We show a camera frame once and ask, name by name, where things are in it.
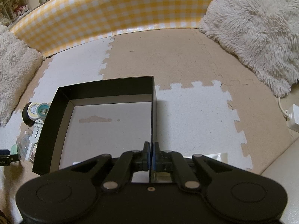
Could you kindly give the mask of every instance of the yellow and white plaid sheet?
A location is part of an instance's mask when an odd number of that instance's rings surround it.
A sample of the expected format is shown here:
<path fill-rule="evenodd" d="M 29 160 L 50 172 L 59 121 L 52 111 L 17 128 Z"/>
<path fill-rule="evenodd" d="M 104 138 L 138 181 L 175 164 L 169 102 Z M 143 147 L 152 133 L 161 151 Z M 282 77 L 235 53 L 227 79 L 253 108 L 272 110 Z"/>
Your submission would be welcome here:
<path fill-rule="evenodd" d="M 51 56 L 112 35 L 196 28 L 212 0 L 51 0 L 10 31 Z"/>

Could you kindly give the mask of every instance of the plug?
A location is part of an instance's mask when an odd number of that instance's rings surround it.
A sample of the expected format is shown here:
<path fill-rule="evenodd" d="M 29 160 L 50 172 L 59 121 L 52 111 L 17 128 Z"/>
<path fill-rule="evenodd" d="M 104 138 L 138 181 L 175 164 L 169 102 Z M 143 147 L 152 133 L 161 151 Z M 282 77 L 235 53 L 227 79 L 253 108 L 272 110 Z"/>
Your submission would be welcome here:
<path fill-rule="evenodd" d="M 291 130 L 299 132 L 299 106 L 292 105 L 286 112 L 289 114 L 287 125 Z"/>

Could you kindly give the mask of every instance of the white cable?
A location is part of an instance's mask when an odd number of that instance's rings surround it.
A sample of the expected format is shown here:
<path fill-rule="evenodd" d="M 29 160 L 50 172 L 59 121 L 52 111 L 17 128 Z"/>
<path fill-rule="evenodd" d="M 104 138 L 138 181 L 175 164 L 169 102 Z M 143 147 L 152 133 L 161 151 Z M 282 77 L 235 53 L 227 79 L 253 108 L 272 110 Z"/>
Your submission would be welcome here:
<path fill-rule="evenodd" d="M 283 113 L 283 115 L 286 117 L 286 118 L 290 118 L 290 115 L 282 108 L 281 106 L 281 102 L 280 102 L 280 97 L 277 98 L 277 101 L 278 101 L 278 106 L 281 110 L 281 112 Z"/>

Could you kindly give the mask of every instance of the shaggy cushion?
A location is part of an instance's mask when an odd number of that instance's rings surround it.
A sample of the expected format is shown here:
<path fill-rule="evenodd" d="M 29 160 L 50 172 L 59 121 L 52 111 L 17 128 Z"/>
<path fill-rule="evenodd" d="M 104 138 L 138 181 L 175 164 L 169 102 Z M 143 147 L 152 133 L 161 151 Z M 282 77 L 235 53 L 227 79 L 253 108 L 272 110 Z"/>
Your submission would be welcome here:
<path fill-rule="evenodd" d="M 200 22 L 282 97 L 299 79 L 299 0 L 214 0 Z"/>
<path fill-rule="evenodd" d="M 44 60 L 8 29 L 0 25 L 0 124 L 5 126 L 22 93 Z"/>

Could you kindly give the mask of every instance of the black box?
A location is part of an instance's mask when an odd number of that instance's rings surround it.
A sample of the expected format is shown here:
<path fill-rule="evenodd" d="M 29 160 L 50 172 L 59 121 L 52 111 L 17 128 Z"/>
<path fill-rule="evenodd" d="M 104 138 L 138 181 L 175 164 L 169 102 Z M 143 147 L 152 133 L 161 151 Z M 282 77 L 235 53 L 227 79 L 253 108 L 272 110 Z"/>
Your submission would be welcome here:
<path fill-rule="evenodd" d="M 156 105 L 153 76 L 58 88 L 32 171 L 43 175 L 103 153 L 142 150 L 145 141 L 156 140 Z"/>

